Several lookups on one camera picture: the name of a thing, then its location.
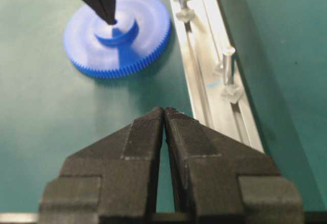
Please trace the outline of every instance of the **green mat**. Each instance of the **green mat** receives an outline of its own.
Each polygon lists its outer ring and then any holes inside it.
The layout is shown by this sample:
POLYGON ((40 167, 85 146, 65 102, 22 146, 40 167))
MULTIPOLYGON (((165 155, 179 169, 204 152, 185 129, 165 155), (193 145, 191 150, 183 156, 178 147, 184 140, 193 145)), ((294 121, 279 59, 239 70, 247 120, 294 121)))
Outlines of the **green mat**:
MULTIPOLYGON (((162 0, 170 10, 169 0, 162 0)), ((145 70, 94 80, 67 59, 62 35, 80 0, 0 0, 0 212, 37 212, 64 159, 155 106, 192 115, 176 34, 145 70)), ((167 146, 158 211, 174 211, 167 146)))

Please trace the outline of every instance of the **gear teeth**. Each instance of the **gear teeth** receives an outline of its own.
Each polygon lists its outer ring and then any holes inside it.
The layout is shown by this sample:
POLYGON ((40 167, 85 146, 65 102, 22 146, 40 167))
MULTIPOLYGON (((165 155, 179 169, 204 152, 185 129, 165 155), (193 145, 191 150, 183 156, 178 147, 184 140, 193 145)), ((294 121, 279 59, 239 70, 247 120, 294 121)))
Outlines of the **gear teeth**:
POLYGON ((170 15, 167 9, 164 7, 164 14, 166 18, 166 24, 167 24, 167 29, 164 33, 164 36, 159 43, 159 45, 147 56, 141 57, 139 60, 134 61, 124 67, 121 67, 120 69, 92 69, 87 66, 83 66, 79 64, 77 61, 74 60, 72 56, 69 55, 67 49, 65 48, 65 52, 69 58, 69 60, 72 62, 74 67, 81 71, 82 73, 91 76, 91 77, 96 77, 99 79, 116 79, 120 77, 125 77, 131 74, 134 74, 136 72, 141 71, 142 69, 146 68, 149 66, 151 63, 153 63, 156 59, 160 57, 160 55, 163 53, 163 51, 167 48, 171 31, 172 31, 172 23, 170 20, 170 15))

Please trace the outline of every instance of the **metal pin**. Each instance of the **metal pin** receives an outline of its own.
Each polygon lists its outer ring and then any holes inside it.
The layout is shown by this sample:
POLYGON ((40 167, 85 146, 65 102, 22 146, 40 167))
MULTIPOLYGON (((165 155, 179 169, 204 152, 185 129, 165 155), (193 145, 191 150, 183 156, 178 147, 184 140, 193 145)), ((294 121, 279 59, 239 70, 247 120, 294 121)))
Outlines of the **metal pin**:
POLYGON ((224 85, 232 85, 233 84, 233 73, 232 73, 232 62, 233 55, 236 50, 233 46, 229 46, 223 52, 223 67, 224 67, 224 85))

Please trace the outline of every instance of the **blue gear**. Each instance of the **blue gear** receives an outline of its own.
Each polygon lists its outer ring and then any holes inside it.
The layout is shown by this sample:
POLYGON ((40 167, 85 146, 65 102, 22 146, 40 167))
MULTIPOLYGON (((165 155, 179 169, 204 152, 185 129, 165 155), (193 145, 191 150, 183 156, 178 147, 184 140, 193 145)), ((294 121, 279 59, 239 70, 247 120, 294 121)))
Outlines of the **blue gear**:
POLYGON ((64 48, 82 73, 123 77, 148 66, 166 48, 171 22, 160 0, 116 0, 115 18, 110 26, 85 5, 67 24, 64 48))

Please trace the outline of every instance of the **green work surface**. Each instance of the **green work surface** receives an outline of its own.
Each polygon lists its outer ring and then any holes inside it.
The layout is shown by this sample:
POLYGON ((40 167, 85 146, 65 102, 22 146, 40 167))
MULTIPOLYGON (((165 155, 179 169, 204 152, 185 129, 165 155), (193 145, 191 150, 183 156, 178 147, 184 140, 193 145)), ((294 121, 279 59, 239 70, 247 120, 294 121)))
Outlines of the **green work surface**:
POLYGON ((266 152, 327 209, 326 0, 220 0, 266 152))
MULTIPOLYGON (((164 54, 137 74, 96 80, 79 73, 62 36, 82 5, 0 0, 0 212, 37 212, 45 184, 67 156, 155 106, 192 114, 174 29, 164 54)), ((174 211, 165 143, 157 209, 174 211)))

